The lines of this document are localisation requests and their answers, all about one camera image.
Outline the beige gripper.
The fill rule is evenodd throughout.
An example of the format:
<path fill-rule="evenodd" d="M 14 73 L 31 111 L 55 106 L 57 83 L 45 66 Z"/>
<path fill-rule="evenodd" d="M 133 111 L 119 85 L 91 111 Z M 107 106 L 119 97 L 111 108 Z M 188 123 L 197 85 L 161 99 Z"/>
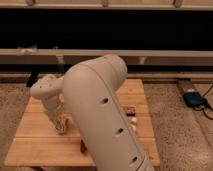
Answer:
<path fill-rule="evenodd" d="M 70 117 L 64 112 L 64 105 L 59 104 L 46 109 L 49 120 L 53 123 L 56 131 L 66 131 Z"/>

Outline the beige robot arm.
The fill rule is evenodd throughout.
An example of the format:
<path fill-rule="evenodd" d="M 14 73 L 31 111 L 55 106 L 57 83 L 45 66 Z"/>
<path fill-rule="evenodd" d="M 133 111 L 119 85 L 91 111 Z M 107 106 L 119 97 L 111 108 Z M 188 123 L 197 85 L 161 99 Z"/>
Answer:
<path fill-rule="evenodd" d="M 125 61 L 104 55 L 80 62 L 57 78 L 48 74 L 30 88 L 49 116 L 66 106 L 98 171 L 155 171 L 116 96 Z"/>

